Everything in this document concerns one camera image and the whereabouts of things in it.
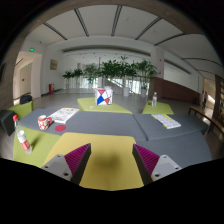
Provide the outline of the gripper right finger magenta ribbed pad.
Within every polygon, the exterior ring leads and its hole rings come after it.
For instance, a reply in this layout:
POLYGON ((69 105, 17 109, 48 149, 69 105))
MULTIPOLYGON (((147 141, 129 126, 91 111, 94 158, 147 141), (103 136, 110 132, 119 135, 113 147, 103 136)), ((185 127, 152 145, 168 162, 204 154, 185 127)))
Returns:
POLYGON ((144 185, 181 170, 168 155, 159 156, 137 144, 133 145, 132 154, 144 185))

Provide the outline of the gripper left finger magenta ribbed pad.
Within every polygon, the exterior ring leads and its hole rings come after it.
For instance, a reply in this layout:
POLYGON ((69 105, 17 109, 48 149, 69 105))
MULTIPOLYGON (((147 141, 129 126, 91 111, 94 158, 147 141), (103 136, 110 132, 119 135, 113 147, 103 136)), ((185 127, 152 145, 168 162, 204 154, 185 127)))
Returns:
POLYGON ((42 169, 79 185, 91 155, 91 144, 85 144, 66 155, 57 154, 42 169))

